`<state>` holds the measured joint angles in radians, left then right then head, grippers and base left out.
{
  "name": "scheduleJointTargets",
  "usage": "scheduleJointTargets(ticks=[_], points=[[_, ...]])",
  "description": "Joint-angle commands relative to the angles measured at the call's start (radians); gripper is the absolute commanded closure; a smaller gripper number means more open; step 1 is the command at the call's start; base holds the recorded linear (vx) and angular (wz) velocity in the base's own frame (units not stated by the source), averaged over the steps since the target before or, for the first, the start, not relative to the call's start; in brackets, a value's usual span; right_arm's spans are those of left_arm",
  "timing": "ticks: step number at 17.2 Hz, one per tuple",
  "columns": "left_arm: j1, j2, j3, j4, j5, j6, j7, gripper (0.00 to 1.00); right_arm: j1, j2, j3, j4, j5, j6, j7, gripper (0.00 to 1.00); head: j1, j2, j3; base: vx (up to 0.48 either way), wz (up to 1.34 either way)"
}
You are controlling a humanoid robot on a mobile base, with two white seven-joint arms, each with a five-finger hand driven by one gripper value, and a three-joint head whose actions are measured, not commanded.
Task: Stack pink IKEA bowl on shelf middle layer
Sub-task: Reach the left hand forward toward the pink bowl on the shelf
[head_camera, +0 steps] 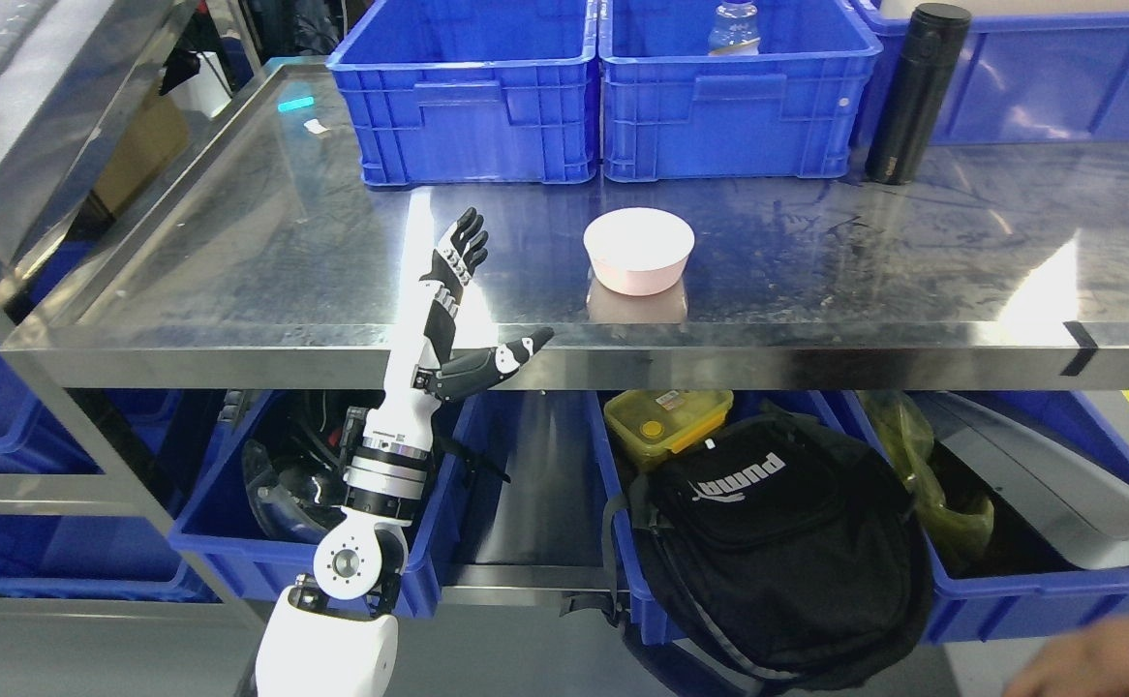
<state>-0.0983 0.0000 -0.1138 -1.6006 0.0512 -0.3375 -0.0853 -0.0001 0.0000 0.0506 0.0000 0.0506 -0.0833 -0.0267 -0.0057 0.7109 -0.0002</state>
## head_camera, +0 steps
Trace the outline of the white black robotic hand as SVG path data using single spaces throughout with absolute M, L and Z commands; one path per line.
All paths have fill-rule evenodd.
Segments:
M 419 278 L 426 291 L 426 317 L 412 385 L 441 403 L 460 402 L 511 378 L 555 337 L 552 326 L 541 326 L 510 343 L 454 356 L 460 300 L 488 258 L 488 237 L 485 218 L 469 207 L 445 230 L 427 272 Z

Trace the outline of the person hand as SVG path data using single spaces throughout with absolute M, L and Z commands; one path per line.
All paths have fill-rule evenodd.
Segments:
M 1129 696 L 1129 615 L 1047 641 L 1003 696 Z

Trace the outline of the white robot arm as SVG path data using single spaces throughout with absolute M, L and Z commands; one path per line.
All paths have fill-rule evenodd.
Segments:
M 406 529 L 429 480 L 440 401 L 408 378 L 385 378 L 383 387 L 345 467 L 343 520 L 269 617 L 255 657 L 259 696 L 382 696 L 388 689 Z

